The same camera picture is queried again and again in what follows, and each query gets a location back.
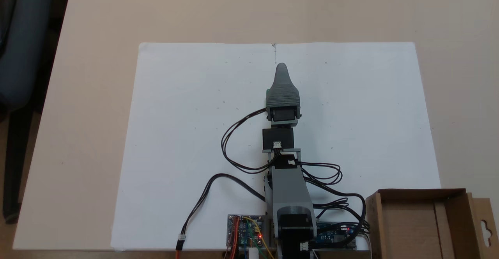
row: white cylinder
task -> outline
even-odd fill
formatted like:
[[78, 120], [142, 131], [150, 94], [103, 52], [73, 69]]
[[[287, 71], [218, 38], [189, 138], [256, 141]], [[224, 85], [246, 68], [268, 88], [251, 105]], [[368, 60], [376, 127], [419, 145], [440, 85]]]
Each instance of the white cylinder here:
[[258, 248], [248, 248], [248, 259], [259, 259]]

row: yellow wire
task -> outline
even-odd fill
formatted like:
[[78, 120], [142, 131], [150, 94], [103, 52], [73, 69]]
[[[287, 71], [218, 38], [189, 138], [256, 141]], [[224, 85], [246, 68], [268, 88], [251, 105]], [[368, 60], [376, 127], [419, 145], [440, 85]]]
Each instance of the yellow wire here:
[[253, 224], [255, 224], [255, 227], [256, 227], [256, 229], [257, 229], [257, 232], [258, 232], [259, 234], [261, 234], [261, 235], [262, 235], [262, 243], [264, 243], [265, 248], [267, 248], [267, 251], [269, 252], [269, 255], [271, 256], [271, 258], [272, 258], [272, 259], [275, 259], [275, 258], [274, 258], [274, 256], [273, 256], [273, 255], [272, 255], [272, 253], [271, 253], [271, 250], [269, 249], [269, 247], [268, 247], [268, 246], [267, 246], [267, 244], [265, 243], [264, 236], [263, 236], [262, 232], [260, 232], [260, 228], [258, 227], [258, 223], [257, 223], [255, 220], [253, 220], [253, 219], [251, 219], [251, 218], [248, 218], [248, 217], [244, 217], [243, 219], [250, 220], [251, 222], [253, 222]]

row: gray chair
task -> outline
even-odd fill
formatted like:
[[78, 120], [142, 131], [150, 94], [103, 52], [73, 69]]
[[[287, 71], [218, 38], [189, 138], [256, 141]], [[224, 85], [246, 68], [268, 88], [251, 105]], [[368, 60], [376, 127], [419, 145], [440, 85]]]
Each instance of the gray chair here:
[[5, 7], [0, 15], [0, 121], [10, 116], [2, 210], [8, 224], [17, 222], [20, 210], [18, 196], [34, 110], [30, 98], [39, 71], [51, 5], [52, 0], [15, 0], [0, 5]]

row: hang tab hole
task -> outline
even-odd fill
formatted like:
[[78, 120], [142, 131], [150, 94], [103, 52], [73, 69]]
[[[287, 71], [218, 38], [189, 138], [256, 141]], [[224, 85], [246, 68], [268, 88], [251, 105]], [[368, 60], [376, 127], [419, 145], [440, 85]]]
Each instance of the hang tab hole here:
[[487, 222], [485, 220], [480, 221], [480, 224], [485, 246], [490, 247], [490, 237], [492, 236], [492, 231], [487, 227]]

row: chair leg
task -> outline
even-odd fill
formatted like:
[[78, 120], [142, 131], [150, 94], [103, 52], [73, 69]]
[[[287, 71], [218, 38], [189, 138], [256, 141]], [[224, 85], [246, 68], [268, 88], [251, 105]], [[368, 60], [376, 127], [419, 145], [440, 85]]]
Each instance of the chair leg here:
[[11, 113], [5, 156], [4, 207], [6, 224], [18, 222], [20, 203], [19, 190], [25, 162], [26, 148], [30, 136], [33, 108], [27, 106]]

